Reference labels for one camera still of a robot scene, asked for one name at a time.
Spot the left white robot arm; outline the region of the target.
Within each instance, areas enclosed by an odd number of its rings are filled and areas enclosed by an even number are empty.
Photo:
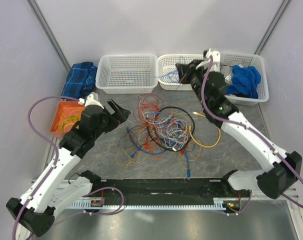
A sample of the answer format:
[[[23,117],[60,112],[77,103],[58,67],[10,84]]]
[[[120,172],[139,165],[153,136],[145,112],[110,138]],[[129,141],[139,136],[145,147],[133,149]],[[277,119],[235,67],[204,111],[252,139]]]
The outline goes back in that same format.
[[[96,140],[102,134],[115,130],[131,114],[112,99],[107,102],[114,111],[110,113],[92,93],[86,98],[62,96],[61,99],[64,104],[76,102],[83,105],[84,110],[80,120],[64,134],[58,144],[41,134],[29,122],[30,128],[54,148],[54,157],[24,194],[19,198],[12,197],[6,203],[7,210],[15,220],[12,239],[16,239],[18,227],[25,228],[31,235],[43,236],[70,204],[81,197],[100,194],[100,177],[89,170],[81,173],[75,183],[59,192],[56,190],[72,168],[95,146]]]

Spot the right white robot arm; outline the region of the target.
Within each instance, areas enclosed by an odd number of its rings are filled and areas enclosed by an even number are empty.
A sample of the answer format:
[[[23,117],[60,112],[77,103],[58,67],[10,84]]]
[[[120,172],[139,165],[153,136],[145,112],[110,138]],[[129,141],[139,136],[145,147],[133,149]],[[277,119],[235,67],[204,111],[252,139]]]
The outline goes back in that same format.
[[[176,63],[179,81],[189,84],[202,104],[207,119],[237,140],[259,163],[260,170],[232,170],[220,184],[221,193],[232,197],[240,190],[260,190],[277,199],[298,179],[302,157],[288,153],[261,134],[223,94],[224,76],[204,69],[196,59],[188,64]]]

